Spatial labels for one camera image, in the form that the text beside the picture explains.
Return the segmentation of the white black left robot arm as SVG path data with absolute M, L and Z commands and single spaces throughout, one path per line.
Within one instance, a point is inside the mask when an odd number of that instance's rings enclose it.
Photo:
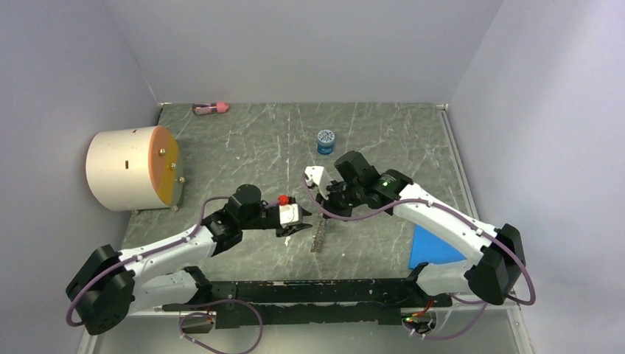
M 197 266 L 201 260 L 236 246 L 245 230 L 270 229 L 287 237 L 310 227 L 304 221 L 310 212 L 295 198 L 283 195 L 269 204 L 253 184 L 222 199 L 224 205 L 209 215 L 202 204 L 198 222 L 171 237 L 133 249 L 94 250 L 66 287 L 67 325 L 95 336 L 136 311 L 177 304 L 203 309 L 212 284 Z

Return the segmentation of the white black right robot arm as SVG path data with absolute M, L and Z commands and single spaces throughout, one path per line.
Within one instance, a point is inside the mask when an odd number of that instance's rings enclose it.
M 410 221 L 452 246 L 463 260 L 435 264 L 422 262 L 406 278 L 405 296 L 423 306 L 434 296 L 469 293 L 490 305 L 507 299 L 523 277 L 533 305 L 536 291 L 528 274 L 520 232 L 510 224 L 497 228 L 452 208 L 397 170 L 379 173 L 354 150 L 334 164 L 341 179 L 332 179 L 324 167 L 309 166 L 303 182 L 317 189 L 310 199 L 327 218 L 346 222 L 372 218 L 383 212 Z

